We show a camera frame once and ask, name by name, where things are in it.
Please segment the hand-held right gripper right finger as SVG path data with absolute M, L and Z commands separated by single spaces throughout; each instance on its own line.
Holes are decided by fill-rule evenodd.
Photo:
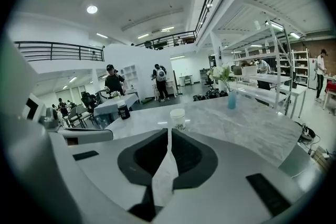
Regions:
M 302 196 L 288 175 L 243 146 L 174 129 L 171 150 L 179 175 L 155 223 L 264 223 Z

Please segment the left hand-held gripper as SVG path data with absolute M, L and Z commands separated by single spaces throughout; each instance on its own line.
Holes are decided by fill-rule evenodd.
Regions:
M 46 108 L 33 95 L 37 72 L 25 60 L 7 34 L 1 35 L 1 135 L 9 120 L 28 120 L 48 131 L 57 132 L 68 145 L 90 144 L 113 140 L 111 130 L 60 128 L 57 113 Z

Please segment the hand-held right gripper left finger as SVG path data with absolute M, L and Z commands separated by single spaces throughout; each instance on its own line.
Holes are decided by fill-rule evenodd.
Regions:
M 168 130 L 70 146 L 93 184 L 112 202 L 146 221 L 156 216 L 152 179 L 167 154 Z

